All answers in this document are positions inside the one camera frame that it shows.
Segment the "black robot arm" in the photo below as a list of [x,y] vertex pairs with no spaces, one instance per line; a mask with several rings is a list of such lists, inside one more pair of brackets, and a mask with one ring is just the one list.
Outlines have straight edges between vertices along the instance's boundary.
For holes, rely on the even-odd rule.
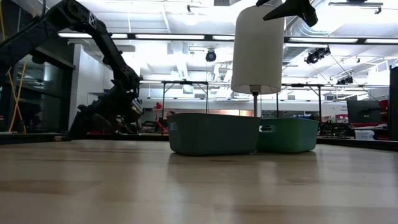
[[76,139],[88,131],[112,127],[117,115],[123,115],[129,122],[136,121],[141,115],[138,75],[125,63],[105,24],[75,0],[62,0],[44,17],[36,17],[33,23],[0,44],[0,77],[4,80],[7,71],[19,60],[64,29],[91,35],[104,55],[103,62],[114,74],[114,87],[107,94],[89,106],[79,106],[70,136]]

